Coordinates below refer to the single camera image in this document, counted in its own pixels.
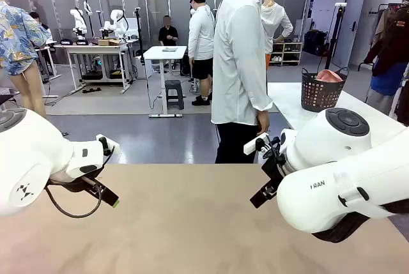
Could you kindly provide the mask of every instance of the white sweater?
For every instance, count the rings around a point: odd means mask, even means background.
[[[213,58],[215,18],[209,6],[201,6],[189,23],[189,58],[207,60]]]
[[[282,36],[287,38],[293,32],[293,24],[289,21],[284,7],[277,3],[271,7],[261,6],[261,21],[265,34],[265,52],[271,54],[277,28],[281,25],[284,28]]]

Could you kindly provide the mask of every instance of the pink cloth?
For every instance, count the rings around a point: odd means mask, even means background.
[[[323,82],[341,82],[342,78],[338,74],[330,70],[322,70],[317,75],[317,80]]]

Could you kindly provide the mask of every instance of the black t-shirt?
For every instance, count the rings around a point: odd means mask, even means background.
[[[167,35],[179,38],[176,28],[173,26],[169,27],[169,29],[166,29],[166,27],[162,27],[159,31],[159,41],[164,42],[165,46],[176,46],[176,41],[168,40]]]

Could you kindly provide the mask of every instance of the black shorts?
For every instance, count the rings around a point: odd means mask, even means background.
[[[213,58],[207,60],[195,60],[192,69],[193,78],[203,80],[210,75],[213,77]]]

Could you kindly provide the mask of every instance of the blue garment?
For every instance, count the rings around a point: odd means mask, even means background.
[[[23,9],[0,2],[0,67],[8,75],[24,72],[38,57],[50,33]]]
[[[386,73],[376,77],[372,76],[371,89],[383,95],[394,96],[401,87],[403,74],[407,66],[408,63],[395,63]]]

